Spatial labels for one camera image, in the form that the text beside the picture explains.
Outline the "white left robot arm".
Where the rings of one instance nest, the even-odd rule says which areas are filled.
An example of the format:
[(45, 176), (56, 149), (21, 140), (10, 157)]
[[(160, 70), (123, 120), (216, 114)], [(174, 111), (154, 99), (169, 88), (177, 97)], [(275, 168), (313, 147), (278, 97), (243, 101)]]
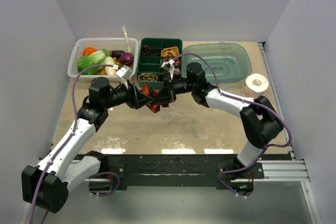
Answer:
[(75, 120), (56, 147), (36, 166), (22, 171), (23, 200), (49, 212), (57, 213), (74, 188), (87, 177), (103, 178), (108, 174), (107, 158), (98, 152), (88, 153), (82, 161), (70, 164), (84, 143), (96, 134), (108, 117), (108, 109), (127, 104), (139, 109), (153, 101), (135, 84), (126, 82), (113, 88), (105, 77), (92, 80), (82, 107), (75, 110)]

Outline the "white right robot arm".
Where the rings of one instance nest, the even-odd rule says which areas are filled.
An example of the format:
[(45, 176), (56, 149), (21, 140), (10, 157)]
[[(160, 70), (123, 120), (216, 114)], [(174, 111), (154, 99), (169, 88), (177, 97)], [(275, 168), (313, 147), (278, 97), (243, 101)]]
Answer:
[(219, 109), (241, 119), (247, 143), (234, 159), (231, 169), (239, 178), (253, 171), (252, 163), (260, 157), (269, 142), (284, 129), (275, 110), (265, 96), (256, 99), (225, 93), (206, 79), (200, 63), (187, 65), (187, 77), (164, 79), (164, 85), (151, 102), (152, 105), (169, 105), (178, 94), (190, 92), (194, 101), (206, 108)]

